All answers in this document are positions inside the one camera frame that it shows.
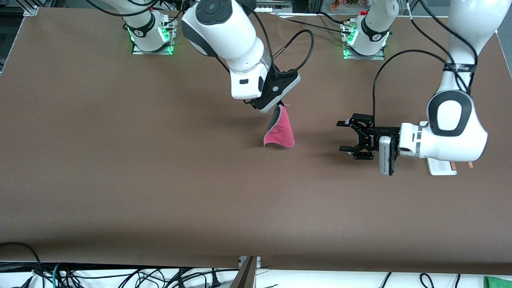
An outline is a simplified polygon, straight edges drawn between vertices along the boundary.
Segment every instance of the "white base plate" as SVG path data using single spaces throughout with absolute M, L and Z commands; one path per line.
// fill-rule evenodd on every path
M 167 27 L 170 29 L 169 31 L 165 32 L 166 35 L 169 36 L 169 41 L 166 42 L 160 49 L 156 51 L 144 51 L 141 50 L 135 43 L 133 43 L 132 46 L 132 54 L 133 55 L 173 55 L 174 54 L 174 44 L 176 41 L 176 35 L 178 31 L 178 20 L 174 20 L 172 23 L 169 24 Z
M 457 175 L 457 170 L 452 170 L 449 161 L 439 161 L 432 158 L 426 159 L 429 165 L 429 172 L 432 176 L 453 176 Z

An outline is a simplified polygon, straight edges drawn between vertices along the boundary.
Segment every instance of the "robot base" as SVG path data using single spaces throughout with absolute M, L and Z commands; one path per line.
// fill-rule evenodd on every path
M 163 37 L 169 38 L 169 41 L 166 42 L 160 49 L 155 51 L 143 51 L 140 50 L 137 45 L 133 44 L 132 46 L 132 54 L 134 55 L 172 55 L 174 53 L 174 43 L 176 41 L 176 34 L 178 30 L 178 20 L 174 20 L 169 26 L 166 28 L 166 32 L 162 32 Z
M 353 27 L 347 27 L 343 24 L 339 25 L 340 29 L 342 31 L 349 31 L 353 32 Z M 343 43 L 343 59 L 358 59 L 358 60 L 385 60 L 384 57 L 384 49 L 381 48 L 379 52 L 377 52 L 375 55 L 361 55 L 357 53 L 352 46 L 348 45 L 348 42 L 353 40 L 351 39 L 353 37 L 352 35 L 346 35 L 342 33 L 342 43 Z

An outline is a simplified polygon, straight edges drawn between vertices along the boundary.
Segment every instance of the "white floor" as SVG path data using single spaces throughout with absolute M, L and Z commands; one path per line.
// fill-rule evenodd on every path
M 134 270 L 102 270 L 102 271 L 79 271 L 77 276 L 107 276 L 129 274 Z M 171 278 L 178 270 L 162 270 L 164 276 Z M 210 269 L 194 269 L 193 272 L 210 271 Z M 378 272 L 326 272 L 326 271 L 288 271 L 288 270 L 258 270 L 255 288 L 268 288 L 273 285 L 276 288 L 379 288 L 386 273 Z M 12 288 L 21 286 L 32 274 L 23 273 L 0 273 L 0 288 Z M 221 283 L 232 281 L 236 272 L 219 272 L 218 279 Z M 429 274 L 435 288 L 453 288 L 455 274 Z M 483 275 L 462 275 L 458 287 L 460 288 L 483 288 Z M 496 276 L 501 279 L 512 281 L 512 276 Z M 107 279 L 81 279 L 85 288 L 117 288 L 125 277 Z M 133 277 L 125 288 L 133 288 L 137 277 Z M 211 284 L 211 275 L 207 275 L 207 282 Z M 41 278 L 34 277 L 30 288 L 42 287 Z M 52 287 L 47 281 L 46 287 Z M 156 285 L 149 281 L 142 283 L 140 288 L 155 288 Z M 204 277 L 198 277 L 185 282 L 186 288 L 203 288 Z M 422 288 L 419 281 L 419 273 L 393 273 L 386 284 L 386 288 Z

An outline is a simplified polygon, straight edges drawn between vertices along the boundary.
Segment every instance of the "green led light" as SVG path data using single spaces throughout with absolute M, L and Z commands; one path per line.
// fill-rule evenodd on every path
M 349 37 L 349 39 L 348 39 L 348 44 L 354 45 L 355 39 L 357 37 L 357 29 L 354 29 L 354 32 L 350 33 L 350 36 L 351 37 Z
M 160 33 L 160 37 L 162 37 L 162 41 L 166 42 L 169 36 L 166 37 L 166 35 L 163 34 L 165 32 L 165 29 L 162 30 L 162 28 L 158 27 L 158 33 Z
M 132 32 L 128 29 L 128 33 L 130 34 L 130 40 L 132 40 L 133 43 L 135 43 L 135 40 L 133 39 Z

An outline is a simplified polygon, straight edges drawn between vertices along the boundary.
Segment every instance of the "metal mounting plate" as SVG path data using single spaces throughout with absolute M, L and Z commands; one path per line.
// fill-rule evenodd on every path
M 347 28 L 343 25 L 339 25 L 340 29 L 342 31 L 348 31 Z M 366 56 L 361 55 L 357 52 L 355 52 L 354 48 L 352 46 L 348 45 L 348 38 L 349 36 L 342 33 L 342 43 L 343 43 L 343 58 L 344 59 L 357 59 L 357 60 L 385 60 L 384 57 L 384 48 L 381 48 L 379 52 L 375 55 Z
M 148 52 L 148 51 L 140 50 L 139 47 L 137 47 L 137 45 L 133 44 L 132 54 L 133 55 L 173 55 L 174 54 L 174 43 L 176 41 L 176 34 L 178 31 L 178 22 L 179 21 L 176 19 L 172 23 L 169 24 L 168 28 L 170 30 L 166 32 L 169 35 L 169 42 L 165 43 L 165 45 L 162 46 L 162 48 L 160 48 L 156 51 Z

